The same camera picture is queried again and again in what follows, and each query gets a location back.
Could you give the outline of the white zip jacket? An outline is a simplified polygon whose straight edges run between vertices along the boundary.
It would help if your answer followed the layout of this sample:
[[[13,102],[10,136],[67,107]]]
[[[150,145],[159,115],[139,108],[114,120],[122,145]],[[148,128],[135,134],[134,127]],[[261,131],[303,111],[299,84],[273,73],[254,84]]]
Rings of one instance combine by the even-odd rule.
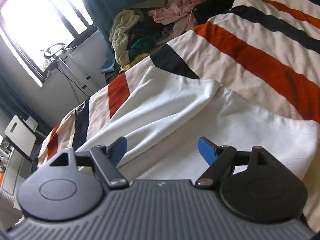
[[[298,178],[306,174],[319,142],[319,124],[276,115],[215,80],[196,80],[150,67],[102,129],[81,147],[127,139],[118,164],[128,179],[196,180],[208,168],[197,143],[248,151],[262,146]]]

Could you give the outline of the dark clothes pile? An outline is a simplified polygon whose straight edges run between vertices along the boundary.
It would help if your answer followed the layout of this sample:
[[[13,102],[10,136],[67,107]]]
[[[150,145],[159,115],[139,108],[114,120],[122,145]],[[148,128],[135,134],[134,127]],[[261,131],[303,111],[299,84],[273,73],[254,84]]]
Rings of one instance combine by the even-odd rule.
[[[197,5],[192,13],[197,20],[197,25],[202,24],[208,18],[227,11],[231,8],[234,0],[207,0]],[[135,4],[130,10],[134,10],[140,16],[139,22],[128,31],[129,42],[127,52],[129,55],[129,63],[119,65],[120,71],[125,72],[132,68],[142,59],[154,53],[158,48],[166,42],[172,40],[173,23],[170,25],[162,25],[156,23],[151,16],[150,10],[162,8],[166,5],[167,0],[147,0],[139,4]]]

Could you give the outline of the white dressing table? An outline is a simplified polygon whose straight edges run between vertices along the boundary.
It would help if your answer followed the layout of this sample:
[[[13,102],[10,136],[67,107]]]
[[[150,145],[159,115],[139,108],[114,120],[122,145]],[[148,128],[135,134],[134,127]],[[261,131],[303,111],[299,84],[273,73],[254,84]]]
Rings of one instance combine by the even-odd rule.
[[[15,223],[22,217],[17,191],[29,176],[31,162],[21,155],[6,138],[1,140],[1,220]]]

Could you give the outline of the white chair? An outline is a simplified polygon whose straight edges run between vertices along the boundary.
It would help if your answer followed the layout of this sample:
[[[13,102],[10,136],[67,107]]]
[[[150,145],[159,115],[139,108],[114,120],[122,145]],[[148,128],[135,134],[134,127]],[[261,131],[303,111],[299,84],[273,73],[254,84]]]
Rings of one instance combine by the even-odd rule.
[[[32,162],[31,154],[37,137],[44,135],[37,131],[38,122],[31,116],[27,120],[14,115],[4,131],[5,138],[27,161]]]

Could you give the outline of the left teal curtain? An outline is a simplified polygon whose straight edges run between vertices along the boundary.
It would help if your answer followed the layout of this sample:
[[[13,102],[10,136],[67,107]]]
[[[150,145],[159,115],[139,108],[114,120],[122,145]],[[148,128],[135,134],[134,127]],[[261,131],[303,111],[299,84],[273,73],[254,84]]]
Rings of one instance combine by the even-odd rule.
[[[42,134],[48,135],[52,130],[13,90],[13,85],[5,77],[3,70],[1,70],[1,110],[9,119],[12,119],[14,115],[23,118],[31,116],[38,123],[38,131]]]

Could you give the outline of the striped bed blanket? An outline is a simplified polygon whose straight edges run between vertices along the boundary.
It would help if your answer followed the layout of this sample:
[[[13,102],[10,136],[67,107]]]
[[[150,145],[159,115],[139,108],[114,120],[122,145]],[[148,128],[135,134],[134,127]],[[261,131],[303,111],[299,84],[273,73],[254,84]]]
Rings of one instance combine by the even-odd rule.
[[[230,11],[169,41],[69,112],[44,140],[36,168],[78,151],[108,123],[150,67],[222,87],[272,113],[319,124],[319,0],[235,0]],[[303,178],[303,213],[319,231],[319,142]]]

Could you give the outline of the pale green knit garment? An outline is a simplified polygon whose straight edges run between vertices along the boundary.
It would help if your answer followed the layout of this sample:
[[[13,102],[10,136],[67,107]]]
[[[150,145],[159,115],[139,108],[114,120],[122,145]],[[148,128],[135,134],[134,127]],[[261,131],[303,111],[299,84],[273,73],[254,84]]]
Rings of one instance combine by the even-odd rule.
[[[129,63],[127,45],[129,42],[128,31],[139,22],[140,16],[134,10],[123,10],[113,20],[109,35],[109,41],[114,49],[117,64],[126,65]]]

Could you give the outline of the pink garment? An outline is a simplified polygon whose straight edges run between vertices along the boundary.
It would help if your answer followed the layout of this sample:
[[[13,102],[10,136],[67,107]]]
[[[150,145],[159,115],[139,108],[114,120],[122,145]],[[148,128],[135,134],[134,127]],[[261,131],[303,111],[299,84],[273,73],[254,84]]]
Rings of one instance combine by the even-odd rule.
[[[167,0],[164,7],[149,11],[149,16],[162,25],[174,24],[170,38],[176,38],[197,26],[192,10],[207,0]]]

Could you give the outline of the window with dark frame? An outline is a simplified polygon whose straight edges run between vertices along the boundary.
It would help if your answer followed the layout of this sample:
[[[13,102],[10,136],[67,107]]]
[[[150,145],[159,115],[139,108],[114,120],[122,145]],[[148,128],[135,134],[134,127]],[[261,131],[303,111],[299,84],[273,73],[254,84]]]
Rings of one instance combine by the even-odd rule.
[[[52,67],[46,50],[77,47],[97,31],[82,0],[1,0],[1,31],[23,68],[39,85]]]

